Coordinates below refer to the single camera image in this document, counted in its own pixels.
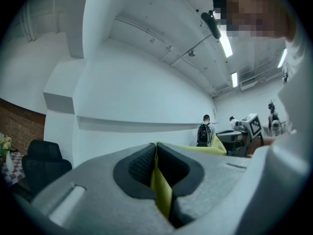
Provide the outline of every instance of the desk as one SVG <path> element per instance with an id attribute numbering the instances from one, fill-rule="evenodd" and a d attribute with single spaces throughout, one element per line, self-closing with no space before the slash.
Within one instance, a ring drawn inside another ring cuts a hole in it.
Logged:
<path id="1" fill-rule="evenodd" d="M 11 159 L 14 165 L 14 171 L 9 171 L 6 167 L 6 163 L 3 163 L 1 167 L 1 175 L 6 181 L 8 187 L 16 184 L 18 181 L 22 180 L 25 177 L 23 168 L 22 168 L 22 154 L 19 152 L 11 152 Z"/>

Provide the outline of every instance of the man with backpack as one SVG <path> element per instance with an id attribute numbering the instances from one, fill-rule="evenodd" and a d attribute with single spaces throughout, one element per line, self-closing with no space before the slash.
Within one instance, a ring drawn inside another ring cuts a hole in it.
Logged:
<path id="1" fill-rule="evenodd" d="M 197 146 L 211 147 L 214 133 L 216 133 L 215 125 L 210 123 L 209 115 L 204 115 L 203 122 L 198 129 Z"/>

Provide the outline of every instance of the red brick wall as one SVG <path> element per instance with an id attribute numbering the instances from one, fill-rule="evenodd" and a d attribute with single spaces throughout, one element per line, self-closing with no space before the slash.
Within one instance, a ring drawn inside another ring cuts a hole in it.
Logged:
<path id="1" fill-rule="evenodd" d="M 45 115 L 11 104 L 0 98 L 0 132 L 12 138 L 22 154 L 32 140 L 44 140 Z"/>

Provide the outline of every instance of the black backpack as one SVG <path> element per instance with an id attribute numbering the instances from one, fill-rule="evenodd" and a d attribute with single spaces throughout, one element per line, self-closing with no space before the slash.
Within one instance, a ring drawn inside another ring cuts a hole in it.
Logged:
<path id="1" fill-rule="evenodd" d="M 209 124 L 202 124 L 198 129 L 198 139 L 197 139 L 197 146 L 208 146 L 211 145 L 211 140 L 213 133 L 209 128 Z"/>
<path id="2" fill-rule="evenodd" d="M 273 114 L 273 116 L 272 116 L 272 122 L 273 122 L 274 120 L 278 120 L 278 121 L 279 121 L 278 115 Z"/>

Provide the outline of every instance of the chair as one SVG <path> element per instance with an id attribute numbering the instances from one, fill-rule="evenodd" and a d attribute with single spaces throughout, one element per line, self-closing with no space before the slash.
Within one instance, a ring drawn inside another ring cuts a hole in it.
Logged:
<path id="1" fill-rule="evenodd" d="M 69 161 L 62 159 L 57 143 L 33 140 L 22 157 L 22 167 L 32 195 L 72 170 Z"/>

